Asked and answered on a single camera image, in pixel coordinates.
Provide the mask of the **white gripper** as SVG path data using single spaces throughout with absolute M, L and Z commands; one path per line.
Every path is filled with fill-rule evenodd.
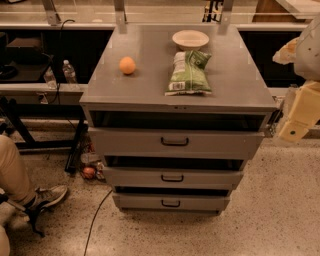
M 272 57 L 278 64 L 287 65 L 296 61 L 298 38 L 282 46 Z M 282 141 L 295 143 L 302 139 L 320 120 L 320 82 L 307 80 L 290 95 L 291 102 L 283 116 L 283 125 L 278 131 Z

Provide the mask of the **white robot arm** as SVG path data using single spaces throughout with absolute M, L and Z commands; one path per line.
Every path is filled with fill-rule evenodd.
M 282 65 L 293 63 L 295 74 L 305 79 L 301 87 L 287 94 L 287 110 L 276 131 L 280 140 L 295 143 L 320 120 L 320 16 L 282 46 L 272 60 Z

